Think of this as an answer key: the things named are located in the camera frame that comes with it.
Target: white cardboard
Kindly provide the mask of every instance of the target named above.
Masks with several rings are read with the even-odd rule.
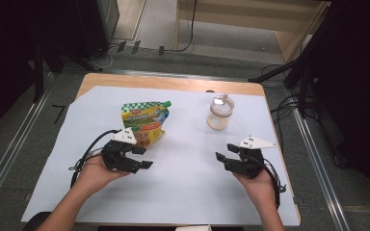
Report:
[[[248,136],[246,139],[240,141],[239,146],[247,149],[278,147],[275,142],[263,141],[253,136]]]
[[[175,231],[212,231],[210,225],[177,227]]]
[[[135,139],[134,133],[131,128],[126,128],[118,133],[115,133],[114,135],[112,135],[111,140],[127,142],[131,144],[137,143],[137,139]]]
[[[95,87],[82,95],[68,109],[22,221],[38,212],[52,211],[69,189],[73,172],[68,168],[99,135],[123,129],[119,116],[122,104],[170,100],[164,137],[149,146],[143,156],[128,155],[154,162],[151,168],[114,181],[90,197],[76,221],[175,226],[260,224],[244,188],[216,160],[215,152],[237,159],[226,150],[226,144],[238,143],[248,135],[277,143],[269,109],[262,96],[230,94],[234,112],[224,130],[214,130],[206,124],[206,117],[211,100],[220,93]],[[93,149],[108,139],[100,140]],[[279,149],[265,148],[262,152],[277,170],[281,183],[287,184],[278,209],[283,224],[299,225]]]

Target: clear jar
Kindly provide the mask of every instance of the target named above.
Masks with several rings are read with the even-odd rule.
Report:
[[[209,127],[216,130],[224,129],[233,113],[233,107],[234,102],[226,93],[216,96],[211,102],[209,116],[206,119]]]

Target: wooden table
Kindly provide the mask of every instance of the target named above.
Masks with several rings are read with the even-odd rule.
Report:
[[[217,94],[229,93],[233,95],[235,103],[239,103],[227,130],[216,131],[207,126],[204,110],[205,106],[208,109],[208,102],[214,97],[213,93],[205,93],[207,90],[213,90]],[[153,166],[132,177],[112,182],[93,195],[76,221],[146,226],[259,225],[260,218],[249,197],[234,177],[224,170],[223,164],[216,161],[215,151],[229,156],[226,153],[226,142],[244,139],[250,135],[246,132],[251,130],[256,130],[267,141],[278,143],[264,90],[260,85],[175,76],[170,78],[96,73],[86,75],[76,101],[70,105],[58,140],[40,175],[22,221],[28,221],[40,211],[50,211],[57,205],[69,187],[68,167],[81,158],[81,152],[87,149],[87,145],[98,134],[110,126],[122,126],[119,118],[120,104],[127,100],[158,98],[155,95],[172,102],[172,113],[163,125],[167,133],[160,141],[148,147],[144,156],[133,156],[134,159],[153,161]],[[189,114],[190,108],[194,108],[190,104],[184,104],[183,96],[190,100],[185,102],[195,102],[192,107],[195,106],[195,110],[199,111],[197,115]],[[251,124],[237,119],[241,115],[245,117],[244,112],[241,113],[242,106],[245,103],[251,105],[251,102],[255,108],[246,112],[250,116],[256,113],[253,119],[248,119],[251,124],[255,124],[253,129]],[[188,125],[183,130],[178,129],[182,124]],[[287,192],[280,195],[279,212],[283,222],[287,225],[299,225],[299,211],[293,202],[294,194],[279,148],[263,150],[263,155],[270,158],[280,179],[288,188]]]
[[[275,31],[286,62],[317,30],[328,3],[313,0],[198,0],[195,21]],[[177,0],[175,49],[179,20],[192,20],[194,0]]]

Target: colorful snack package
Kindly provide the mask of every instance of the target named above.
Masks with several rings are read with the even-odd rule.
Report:
[[[167,102],[127,103],[121,107],[121,117],[124,127],[131,127],[137,145],[148,146],[161,138],[165,131],[161,126],[170,112]]]

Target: metal frame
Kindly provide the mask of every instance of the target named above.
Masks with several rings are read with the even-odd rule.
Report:
[[[330,209],[336,230],[350,230],[350,226],[345,218],[341,203],[338,200],[338,196],[335,193],[327,171],[324,168],[323,161],[320,158],[317,146],[311,136],[307,121],[305,118],[302,118],[299,110],[297,109],[294,110],[294,117],[296,118],[300,132],[302,133],[305,147],[307,148],[311,163],[313,164],[313,168],[317,175],[318,182],[321,190],[323,191],[324,198],[326,199],[327,205]]]
[[[35,121],[38,118],[44,103],[46,102],[47,95],[49,94],[55,80],[55,76],[53,76],[52,73],[49,73],[46,77],[47,89],[44,91],[40,100],[32,105],[25,119],[23,119],[21,125],[17,129],[16,134],[14,135],[4,156],[2,157],[0,161],[0,188],[11,169],[11,166],[13,165],[20,148],[28,137],[31,128],[35,124]]]

